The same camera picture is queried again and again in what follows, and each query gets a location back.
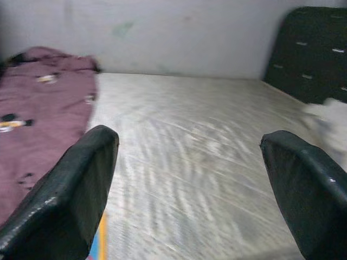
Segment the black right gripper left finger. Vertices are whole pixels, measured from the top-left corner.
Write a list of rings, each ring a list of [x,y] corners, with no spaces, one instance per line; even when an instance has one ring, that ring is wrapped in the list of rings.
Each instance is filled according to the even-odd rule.
[[[1,227],[1,259],[86,259],[114,175],[119,135],[85,133]]]

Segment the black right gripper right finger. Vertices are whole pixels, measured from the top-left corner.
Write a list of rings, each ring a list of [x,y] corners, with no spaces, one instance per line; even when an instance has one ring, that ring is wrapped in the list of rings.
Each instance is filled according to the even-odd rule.
[[[288,131],[260,143],[281,214],[305,259],[346,259],[346,172]]]

